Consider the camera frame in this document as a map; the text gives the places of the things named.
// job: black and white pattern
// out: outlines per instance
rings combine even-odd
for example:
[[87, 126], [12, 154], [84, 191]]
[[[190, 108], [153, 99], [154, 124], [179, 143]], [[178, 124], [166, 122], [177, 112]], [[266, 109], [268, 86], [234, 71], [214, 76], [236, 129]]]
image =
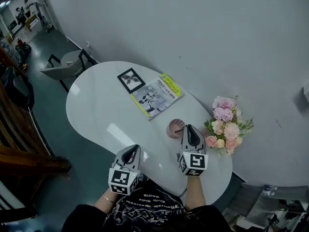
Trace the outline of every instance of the black and white pattern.
[[185, 169], [187, 168], [187, 164], [185, 164], [185, 160], [184, 160], [183, 155], [179, 159], [179, 164], [180, 164], [180, 168], [182, 169], [182, 172], [184, 172]]
[[129, 175], [130, 173], [128, 172], [115, 170], [114, 174], [112, 175], [111, 182], [115, 184], [127, 185], [129, 181]]
[[185, 175], [198, 177], [203, 172], [204, 170], [189, 169], [189, 171]]
[[136, 186], [137, 184], [137, 177], [134, 179], [132, 185], [131, 185], [131, 192], [133, 191], [134, 187]]
[[190, 166], [192, 168], [205, 168], [205, 156], [191, 154], [190, 156]]
[[117, 192], [117, 193], [120, 193], [120, 194], [127, 194], [126, 188], [118, 187], [118, 186], [114, 186], [114, 185], [111, 185], [111, 188], [112, 188], [113, 192]]

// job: glossy tabletop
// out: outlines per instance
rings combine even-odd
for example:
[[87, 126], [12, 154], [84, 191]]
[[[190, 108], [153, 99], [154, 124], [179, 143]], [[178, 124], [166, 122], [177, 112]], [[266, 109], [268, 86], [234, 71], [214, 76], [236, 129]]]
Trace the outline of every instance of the glossy tabletop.
[[[181, 140], [171, 139], [166, 129], [178, 118], [198, 129], [211, 116], [186, 90], [184, 96], [153, 119], [148, 118], [131, 99], [117, 76], [133, 68], [145, 83], [160, 73], [143, 66], [121, 62], [104, 62], [84, 71], [73, 83], [67, 97], [66, 111], [70, 124], [86, 139], [117, 154], [126, 146], [141, 146], [140, 170], [174, 195], [186, 188], [176, 152]], [[223, 154], [218, 159], [208, 149], [208, 168], [200, 176], [207, 204], [215, 202], [225, 191], [232, 175], [232, 159]]]

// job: black chair leg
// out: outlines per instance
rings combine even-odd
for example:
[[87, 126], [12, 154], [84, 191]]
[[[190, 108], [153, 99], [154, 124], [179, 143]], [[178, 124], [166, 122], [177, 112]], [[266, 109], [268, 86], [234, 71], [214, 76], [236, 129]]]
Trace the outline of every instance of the black chair leg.
[[67, 88], [67, 86], [64, 84], [64, 82], [62, 80], [59, 80], [59, 82], [61, 83], [61, 85], [64, 87], [64, 89], [66, 90], [66, 92], [68, 93], [69, 90]]

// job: pink cup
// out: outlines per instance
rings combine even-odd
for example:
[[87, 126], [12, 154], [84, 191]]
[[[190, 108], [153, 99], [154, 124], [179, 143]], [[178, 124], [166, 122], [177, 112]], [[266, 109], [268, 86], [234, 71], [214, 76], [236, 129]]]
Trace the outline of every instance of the pink cup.
[[170, 138], [179, 138], [183, 136], [183, 131], [176, 132], [181, 130], [185, 126], [185, 123], [180, 120], [180, 119], [173, 119], [170, 123], [169, 126], [166, 128], [166, 134]]

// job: book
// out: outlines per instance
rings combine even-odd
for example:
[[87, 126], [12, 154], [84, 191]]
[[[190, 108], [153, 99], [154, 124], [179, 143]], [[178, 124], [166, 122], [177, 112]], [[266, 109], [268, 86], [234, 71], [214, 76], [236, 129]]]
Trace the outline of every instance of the book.
[[182, 90], [166, 73], [131, 93], [133, 101], [149, 119], [182, 96]]

